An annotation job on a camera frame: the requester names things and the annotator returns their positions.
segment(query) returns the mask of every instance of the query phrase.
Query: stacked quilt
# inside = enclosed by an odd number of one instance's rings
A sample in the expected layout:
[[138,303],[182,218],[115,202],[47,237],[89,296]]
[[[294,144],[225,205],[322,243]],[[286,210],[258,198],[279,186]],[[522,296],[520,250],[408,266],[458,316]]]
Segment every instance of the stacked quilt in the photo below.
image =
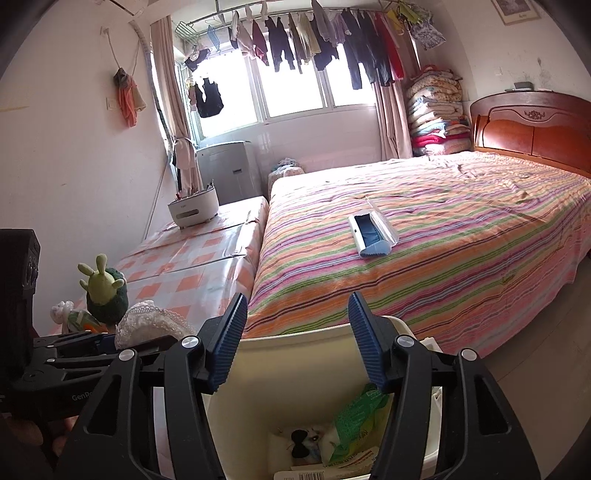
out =
[[462,86],[450,70],[425,67],[407,90],[413,153],[446,155],[470,150],[470,124],[463,114]]

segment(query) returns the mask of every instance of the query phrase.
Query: light switch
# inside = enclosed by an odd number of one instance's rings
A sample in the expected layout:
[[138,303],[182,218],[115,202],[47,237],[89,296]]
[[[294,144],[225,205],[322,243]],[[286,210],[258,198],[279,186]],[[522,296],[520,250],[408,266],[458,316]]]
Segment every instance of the light switch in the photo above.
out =
[[107,97],[107,110],[117,110],[117,99]]

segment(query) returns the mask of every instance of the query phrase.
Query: tiled floor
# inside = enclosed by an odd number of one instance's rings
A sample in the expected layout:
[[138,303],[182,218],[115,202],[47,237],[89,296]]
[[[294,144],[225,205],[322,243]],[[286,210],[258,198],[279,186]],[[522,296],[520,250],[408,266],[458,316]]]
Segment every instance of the tiled floor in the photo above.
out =
[[485,362],[505,392],[545,478],[591,416],[591,260],[573,284]]

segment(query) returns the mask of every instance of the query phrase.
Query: picture frame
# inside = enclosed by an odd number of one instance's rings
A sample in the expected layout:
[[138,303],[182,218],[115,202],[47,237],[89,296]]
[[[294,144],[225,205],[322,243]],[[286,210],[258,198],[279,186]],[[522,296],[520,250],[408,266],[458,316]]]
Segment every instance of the picture frame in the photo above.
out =
[[540,18],[531,0],[491,0],[491,2],[505,25]]

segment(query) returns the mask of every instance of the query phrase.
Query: barcode label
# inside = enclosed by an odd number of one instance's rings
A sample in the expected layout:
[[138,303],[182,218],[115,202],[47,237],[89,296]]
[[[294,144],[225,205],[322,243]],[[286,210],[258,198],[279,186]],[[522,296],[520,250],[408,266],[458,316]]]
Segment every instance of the barcode label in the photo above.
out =
[[324,480],[324,472],[300,473],[299,480]]

